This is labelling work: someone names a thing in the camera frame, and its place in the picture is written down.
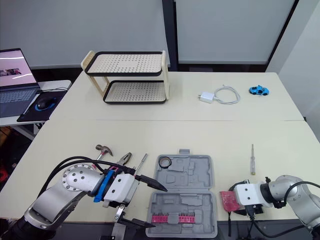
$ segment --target blue gripper part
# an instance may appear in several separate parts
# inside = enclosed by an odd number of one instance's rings
[[[93,199],[94,203],[98,203],[102,200],[102,198],[104,197],[103,194],[104,194],[105,188],[114,173],[115,173],[115,171],[113,171],[113,170],[108,171],[107,175],[105,176],[105,178],[99,188],[98,194]]]

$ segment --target white charger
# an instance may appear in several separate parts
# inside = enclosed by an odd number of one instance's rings
[[[212,92],[203,91],[198,98],[200,101],[211,104],[214,101],[215,94]]]
[[[234,101],[223,101],[221,100],[219,97],[217,97],[217,92],[219,92],[220,90],[230,90],[234,93],[236,100]],[[202,102],[206,102],[211,104],[214,100],[216,100],[217,102],[221,103],[221,104],[236,104],[240,101],[240,95],[237,92],[237,90],[235,90],[232,86],[225,86],[223,85],[223,87],[220,87],[218,89],[216,89],[214,92],[207,92],[207,91],[203,91],[200,95],[198,95],[198,98],[200,101]]]

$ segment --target laptop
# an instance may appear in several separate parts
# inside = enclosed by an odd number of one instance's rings
[[[39,89],[21,49],[0,50],[0,117],[23,114]]]

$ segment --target laptop screen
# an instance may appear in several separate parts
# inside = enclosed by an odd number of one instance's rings
[[[0,87],[36,82],[21,50],[0,52]]]

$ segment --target pliers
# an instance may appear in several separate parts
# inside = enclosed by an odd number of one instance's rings
[[[120,158],[119,161],[116,162],[116,164],[118,165],[125,165],[132,157],[132,153],[131,152],[128,152],[126,155],[124,155],[123,157]],[[114,176],[116,176],[117,174],[120,174],[122,172],[122,169],[119,169],[118,167],[116,166],[110,166],[108,168],[108,170],[113,170],[115,171],[114,173]]]

